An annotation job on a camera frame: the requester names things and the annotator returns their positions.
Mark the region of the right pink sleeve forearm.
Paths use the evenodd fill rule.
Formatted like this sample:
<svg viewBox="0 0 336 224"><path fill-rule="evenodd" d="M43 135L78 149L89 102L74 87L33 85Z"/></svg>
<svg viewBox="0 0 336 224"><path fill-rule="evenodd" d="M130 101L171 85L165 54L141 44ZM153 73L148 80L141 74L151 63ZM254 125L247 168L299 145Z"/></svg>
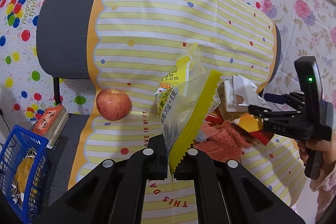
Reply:
<svg viewBox="0 0 336 224"><path fill-rule="evenodd" d="M310 189L318 192L318 207L315 215L315 221L318 222L335 197L335 168L328 174L322 170L317 180L311 180Z"/></svg>

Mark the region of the right hand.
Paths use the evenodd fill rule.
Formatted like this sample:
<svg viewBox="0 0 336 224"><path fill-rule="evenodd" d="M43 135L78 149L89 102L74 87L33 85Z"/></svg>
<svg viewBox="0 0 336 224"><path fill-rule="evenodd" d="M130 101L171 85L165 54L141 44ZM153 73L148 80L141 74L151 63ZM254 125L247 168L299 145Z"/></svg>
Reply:
<svg viewBox="0 0 336 224"><path fill-rule="evenodd" d="M307 139L297 142L299 157L305 163L305 174L317 180L321 174L328 175L335 168L335 136L331 141Z"/></svg>

